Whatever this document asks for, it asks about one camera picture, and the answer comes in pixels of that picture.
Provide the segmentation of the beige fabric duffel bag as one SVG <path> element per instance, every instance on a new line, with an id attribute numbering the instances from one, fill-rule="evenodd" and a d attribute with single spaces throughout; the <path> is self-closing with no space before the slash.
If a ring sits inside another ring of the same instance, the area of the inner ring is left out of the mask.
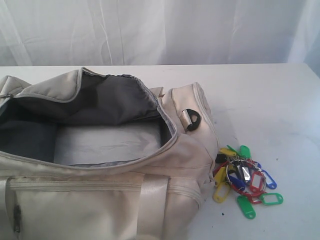
<path id="1" fill-rule="evenodd" d="M 185 240 L 218 141 L 198 83 L 87 68 L 0 81 L 3 240 Z"/>

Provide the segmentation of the front pocket zipper pull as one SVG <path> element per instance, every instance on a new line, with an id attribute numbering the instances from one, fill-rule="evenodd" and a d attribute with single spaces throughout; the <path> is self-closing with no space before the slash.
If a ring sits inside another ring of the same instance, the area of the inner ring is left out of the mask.
<path id="1" fill-rule="evenodd" d="M 21 219 L 21 208 L 18 204 L 15 204 L 13 208 L 13 231 L 15 234 L 19 234 L 21 232 Z"/>

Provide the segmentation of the colourful key tag bunch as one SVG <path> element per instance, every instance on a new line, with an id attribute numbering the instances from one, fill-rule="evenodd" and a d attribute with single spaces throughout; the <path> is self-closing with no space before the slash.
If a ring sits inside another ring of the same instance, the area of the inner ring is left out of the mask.
<path id="1" fill-rule="evenodd" d="M 271 175 L 262 168 L 262 165 L 253 160 L 250 149 L 241 145 L 239 150 L 227 145 L 220 148 L 213 170 L 215 191 L 212 199 L 216 203 L 223 203 L 229 193 L 238 194 L 236 203 L 242 214 L 249 220 L 256 217 L 254 205 L 264 206 L 281 205 L 284 197 L 275 190 L 278 185 Z"/>

